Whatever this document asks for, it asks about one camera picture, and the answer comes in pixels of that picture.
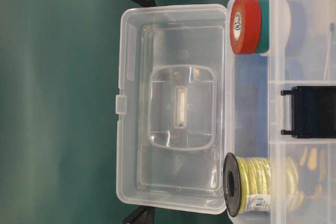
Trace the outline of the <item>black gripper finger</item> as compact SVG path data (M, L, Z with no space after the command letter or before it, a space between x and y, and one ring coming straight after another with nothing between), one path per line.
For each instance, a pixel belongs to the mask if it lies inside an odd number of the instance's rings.
M139 206L122 220L122 224L154 224L155 212L155 207Z

